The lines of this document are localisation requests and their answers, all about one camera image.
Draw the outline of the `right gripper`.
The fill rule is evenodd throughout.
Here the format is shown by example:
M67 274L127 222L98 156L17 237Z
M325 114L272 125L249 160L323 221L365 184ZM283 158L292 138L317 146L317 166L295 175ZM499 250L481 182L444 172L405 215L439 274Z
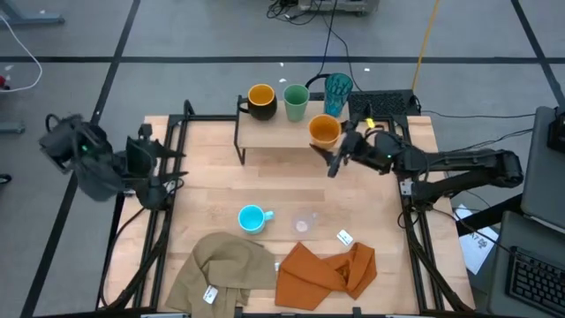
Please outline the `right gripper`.
M330 178L334 178L341 164L347 165L348 161L360 163L378 171L381 175L391 171L391 159L377 147L369 144L363 135L356 131L357 127L358 122L355 120L342 122L342 133L345 133L345 136L336 154L314 144L310 145L311 149L325 161Z

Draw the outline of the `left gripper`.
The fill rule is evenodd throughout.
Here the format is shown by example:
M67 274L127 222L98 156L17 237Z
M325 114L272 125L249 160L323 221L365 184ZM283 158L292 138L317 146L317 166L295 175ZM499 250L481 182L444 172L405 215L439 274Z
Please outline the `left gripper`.
M185 157L182 151L164 147L159 140L150 140L153 133L150 124L142 124L138 130L138 138L127 137L126 153L126 178L125 183L130 188L136 188L151 178L152 187L163 187L166 191L176 191L185 182L183 176L186 171L171 172L160 176L153 176L155 159Z

